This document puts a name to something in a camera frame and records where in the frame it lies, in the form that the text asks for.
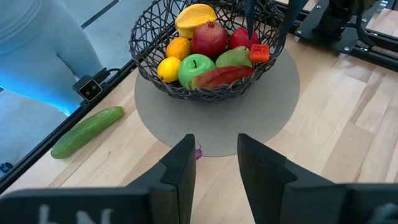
green pear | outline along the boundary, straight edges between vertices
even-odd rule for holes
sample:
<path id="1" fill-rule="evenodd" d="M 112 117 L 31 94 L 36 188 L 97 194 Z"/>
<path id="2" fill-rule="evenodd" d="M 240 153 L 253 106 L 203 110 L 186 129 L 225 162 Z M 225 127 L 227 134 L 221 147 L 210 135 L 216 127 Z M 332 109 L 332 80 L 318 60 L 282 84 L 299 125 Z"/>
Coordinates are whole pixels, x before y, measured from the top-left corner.
<path id="1" fill-rule="evenodd" d="M 246 65 L 252 67 L 253 64 L 250 61 L 250 50 L 245 46 L 240 46 L 221 54 L 216 60 L 217 68 L 228 65 Z"/>

wooden surface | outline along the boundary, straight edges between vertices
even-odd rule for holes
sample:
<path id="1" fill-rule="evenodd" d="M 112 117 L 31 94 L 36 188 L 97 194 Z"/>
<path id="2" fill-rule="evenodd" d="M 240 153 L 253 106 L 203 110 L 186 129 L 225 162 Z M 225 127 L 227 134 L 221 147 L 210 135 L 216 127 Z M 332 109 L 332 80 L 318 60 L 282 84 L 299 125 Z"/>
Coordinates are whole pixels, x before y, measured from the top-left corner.
<path id="1" fill-rule="evenodd" d="M 397 12 L 379 18 L 371 28 L 398 35 Z M 335 182 L 398 182 L 398 74 L 292 39 L 286 48 L 300 74 L 300 99 L 285 128 L 266 144 Z M 46 153 L 7 192 L 124 186 L 155 164 L 170 148 L 140 120 L 136 77 L 135 70 L 89 114 L 120 105 L 122 120 L 71 158 L 58 161 Z M 192 223 L 253 223 L 236 156 L 197 161 L 192 209 Z"/>

black wire basket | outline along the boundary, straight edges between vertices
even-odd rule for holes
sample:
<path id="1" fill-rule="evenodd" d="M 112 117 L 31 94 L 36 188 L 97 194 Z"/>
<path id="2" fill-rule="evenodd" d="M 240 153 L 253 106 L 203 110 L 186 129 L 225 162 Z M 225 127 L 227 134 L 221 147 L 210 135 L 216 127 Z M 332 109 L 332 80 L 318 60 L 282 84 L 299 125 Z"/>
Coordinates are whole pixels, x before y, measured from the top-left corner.
<path id="1" fill-rule="evenodd" d="M 245 27 L 244 0 L 155 0 L 136 21 L 131 31 L 130 53 L 140 74 L 158 89 L 172 97 L 184 100 L 218 101 L 243 94 L 256 80 L 261 78 L 274 64 L 285 44 L 279 38 L 279 27 L 284 15 L 271 0 L 254 0 L 254 31 L 262 44 L 268 44 L 270 57 L 267 62 L 254 64 L 254 73 L 230 85 L 217 89 L 184 88 L 178 82 L 165 83 L 157 76 L 159 63 L 166 58 L 166 46 L 178 37 L 174 20 L 187 6 L 194 3 L 210 5 L 216 12 L 217 22 L 227 31 L 227 40 L 239 27 Z"/>

black metal frame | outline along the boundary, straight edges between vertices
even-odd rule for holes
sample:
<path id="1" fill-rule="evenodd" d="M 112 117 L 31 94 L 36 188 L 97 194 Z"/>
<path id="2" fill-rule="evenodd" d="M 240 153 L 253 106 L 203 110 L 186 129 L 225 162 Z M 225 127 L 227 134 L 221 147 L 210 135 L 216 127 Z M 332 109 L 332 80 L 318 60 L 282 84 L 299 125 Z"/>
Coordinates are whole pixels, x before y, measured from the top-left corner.
<path id="1" fill-rule="evenodd" d="M 285 12 L 287 6 L 285 4 L 275 2 L 278 8 Z M 290 33 L 296 34 L 297 27 L 306 18 L 309 11 L 303 10 L 298 16 L 295 25 L 291 28 Z M 373 30 L 366 30 L 367 35 L 380 47 L 397 47 L 397 38 L 382 34 Z M 167 38 L 163 33 L 159 38 Z M 377 50 L 367 50 L 359 44 L 349 52 L 350 55 L 361 58 L 376 65 L 389 68 L 393 71 L 398 70 L 397 57 Z M 12 183 L 14 183 L 27 169 L 29 169 L 36 161 L 38 161 L 51 147 L 77 124 L 88 112 L 90 112 L 106 95 L 108 95 L 124 78 L 126 78 L 137 65 L 130 60 L 115 76 L 108 82 L 109 88 L 102 91 L 93 101 L 88 102 L 84 107 L 78 108 L 71 116 L 69 116 L 62 124 L 60 124 L 53 132 L 51 132 L 40 144 L 38 144 L 28 155 L 26 155 L 18 164 L 14 166 L 7 174 L 0 179 L 0 194 L 3 193 Z"/>

cucumber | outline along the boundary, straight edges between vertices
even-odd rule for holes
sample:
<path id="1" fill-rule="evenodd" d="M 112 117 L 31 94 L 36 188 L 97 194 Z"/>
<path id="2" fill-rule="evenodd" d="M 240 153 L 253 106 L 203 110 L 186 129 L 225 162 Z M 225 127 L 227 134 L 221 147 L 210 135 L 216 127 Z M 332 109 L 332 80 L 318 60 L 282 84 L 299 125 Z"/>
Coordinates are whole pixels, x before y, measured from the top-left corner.
<path id="1" fill-rule="evenodd" d="M 51 149 L 51 156 L 54 159 L 70 157 L 95 136 L 99 135 L 107 127 L 119 120 L 123 114 L 123 108 L 121 106 L 115 106 L 100 111 L 78 123 L 55 143 L 54 147 Z"/>

